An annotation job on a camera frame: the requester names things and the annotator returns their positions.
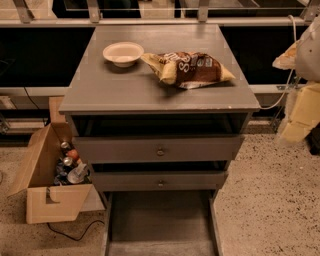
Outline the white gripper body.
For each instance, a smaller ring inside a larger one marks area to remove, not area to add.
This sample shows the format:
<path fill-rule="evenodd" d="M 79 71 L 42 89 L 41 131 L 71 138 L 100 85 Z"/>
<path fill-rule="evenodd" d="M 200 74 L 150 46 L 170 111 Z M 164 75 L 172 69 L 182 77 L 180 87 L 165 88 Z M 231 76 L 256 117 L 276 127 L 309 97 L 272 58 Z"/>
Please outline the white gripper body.
<path fill-rule="evenodd" d="M 297 43 L 295 70 L 305 80 L 320 82 L 320 17 L 314 19 Z"/>

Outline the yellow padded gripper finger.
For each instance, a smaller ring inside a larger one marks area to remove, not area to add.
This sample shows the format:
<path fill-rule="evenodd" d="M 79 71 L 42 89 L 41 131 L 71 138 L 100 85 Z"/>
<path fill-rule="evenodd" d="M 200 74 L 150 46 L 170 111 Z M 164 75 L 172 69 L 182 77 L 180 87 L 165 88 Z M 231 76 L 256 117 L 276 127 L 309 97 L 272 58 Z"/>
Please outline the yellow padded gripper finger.
<path fill-rule="evenodd" d="M 293 70 L 296 66 L 297 43 L 293 43 L 284 53 L 276 57 L 272 66 L 281 70 Z"/>
<path fill-rule="evenodd" d="M 320 123 L 320 84 L 309 81 L 289 92 L 285 118 L 278 128 L 277 139 L 283 144 L 299 143 Z"/>

